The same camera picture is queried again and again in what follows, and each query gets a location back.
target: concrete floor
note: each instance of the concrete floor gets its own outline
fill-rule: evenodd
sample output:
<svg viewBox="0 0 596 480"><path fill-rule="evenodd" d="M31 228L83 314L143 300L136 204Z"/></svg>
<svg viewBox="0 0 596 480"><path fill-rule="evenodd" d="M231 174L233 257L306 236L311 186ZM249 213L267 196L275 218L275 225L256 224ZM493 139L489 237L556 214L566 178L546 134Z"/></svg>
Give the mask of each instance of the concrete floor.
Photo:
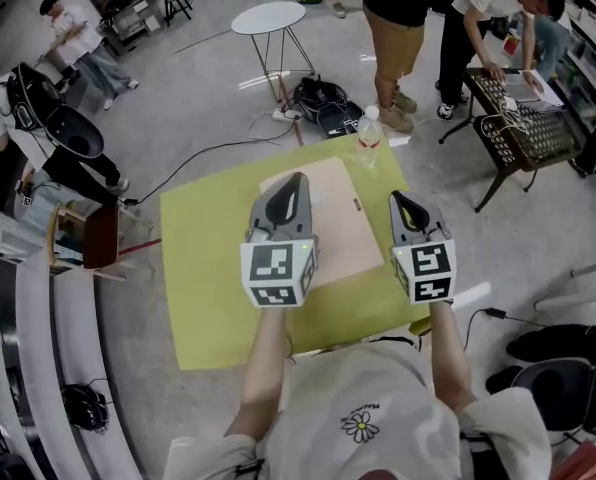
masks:
<svg viewBox="0 0 596 480"><path fill-rule="evenodd" d="M141 85L95 119L106 138L107 154L132 180L131 197L145 195L201 148L245 140L248 134L273 136L286 129L265 114L275 108L267 85L251 83L261 71L249 38L229 32L238 13L268 1L274 0L196 0L191 22L177 16L171 29L146 39L123 60ZM352 11L345 20L337 19L325 5L314 6L295 31L323 78L342 85L352 100L365 106L374 100L370 33L360 12L361 0L344 2ZM481 214L473 212L491 183L494 164L471 128L443 146L438 144L451 126L434 119L442 20L430 13L415 72L402 82L404 91L419 103L415 121L421 124L409 144L393 151L411 190L438 203L456 240L457 292L471 289L468 294L477 299L469 302L465 295L456 311L465 332L469 317L481 307L535 318L531 303L539 294L558 287L572 266L596 261L596 177L581 180L567 164L558 165L541 171L525 194L521 185L530 176L519 174L503 185ZM499 51L499 42L491 37L488 42ZM288 66L303 67L295 52L288 55ZM290 76L287 85L296 83L297 78ZM456 118L462 118L462 112L465 109ZM320 140L311 125L300 126L305 143ZM293 135L278 144L204 154L168 188L273 155L280 147L298 147ZM158 198L147 200L140 212L156 223L153 235L159 236ZM138 239L140 233L136 229L128 237ZM153 278L130 271L124 284L100 281L99 308L108 371L118 392L116 406L145 477L158 479L172 438L224 431L237 407L242 370L178 369L160 247L135 257L155 268ZM592 323L596 308L560 312L558 318ZM474 322L468 349L477 392L482 392L483 378L504 362L500 343L520 329L509 321L483 320Z"/></svg>

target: daisy graphic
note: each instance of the daisy graphic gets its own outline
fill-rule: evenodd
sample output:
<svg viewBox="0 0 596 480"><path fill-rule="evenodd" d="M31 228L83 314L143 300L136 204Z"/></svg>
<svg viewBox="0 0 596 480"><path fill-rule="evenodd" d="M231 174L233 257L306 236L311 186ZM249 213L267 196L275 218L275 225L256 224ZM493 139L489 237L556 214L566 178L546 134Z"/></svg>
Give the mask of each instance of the daisy graphic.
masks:
<svg viewBox="0 0 596 480"><path fill-rule="evenodd" d="M380 429L369 424L371 416L367 411L362 414L352 414L342 424L342 429L348 436L354 436L356 443L366 443L380 432Z"/></svg>

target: plastic water bottle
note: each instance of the plastic water bottle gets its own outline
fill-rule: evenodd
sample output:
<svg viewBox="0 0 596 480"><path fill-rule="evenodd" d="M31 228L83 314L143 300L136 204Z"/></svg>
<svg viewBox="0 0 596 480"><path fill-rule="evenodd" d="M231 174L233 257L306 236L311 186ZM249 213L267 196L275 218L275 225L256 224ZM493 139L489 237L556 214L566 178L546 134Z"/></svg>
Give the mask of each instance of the plastic water bottle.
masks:
<svg viewBox="0 0 596 480"><path fill-rule="evenodd" d="M358 120L358 160L366 167L376 163L380 141L385 139L378 115L378 108L370 105L365 109L365 115Z"/></svg>

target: beige paper sheet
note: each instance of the beige paper sheet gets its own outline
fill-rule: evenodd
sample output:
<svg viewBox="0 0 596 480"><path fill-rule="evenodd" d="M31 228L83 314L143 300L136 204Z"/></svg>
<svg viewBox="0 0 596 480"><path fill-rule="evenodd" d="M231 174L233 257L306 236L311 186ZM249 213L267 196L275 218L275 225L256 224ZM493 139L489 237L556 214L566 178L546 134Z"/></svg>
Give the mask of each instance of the beige paper sheet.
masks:
<svg viewBox="0 0 596 480"><path fill-rule="evenodd" d="M286 171L263 181L260 191L293 172L309 178L312 230L319 238L312 288L381 266L378 243L343 161L334 157Z"/></svg>

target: yellow-green mat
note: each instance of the yellow-green mat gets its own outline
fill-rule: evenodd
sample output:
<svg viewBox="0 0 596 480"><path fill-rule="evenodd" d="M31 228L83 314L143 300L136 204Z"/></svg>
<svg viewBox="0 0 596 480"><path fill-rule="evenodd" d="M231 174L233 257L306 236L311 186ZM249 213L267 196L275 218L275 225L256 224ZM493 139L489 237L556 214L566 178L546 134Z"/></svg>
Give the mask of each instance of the yellow-green mat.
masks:
<svg viewBox="0 0 596 480"><path fill-rule="evenodd" d="M354 341L428 315L412 306L389 262L388 197L408 190L391 149L373 168L355 160L355 136L339 137L229 169L161 196L167 302L182 370L225 368L247 359L260 310L240 282L244 240L261 181L301 165L342 158L385 259L375 268L309 292L289 314L294 353Z"/></svg>

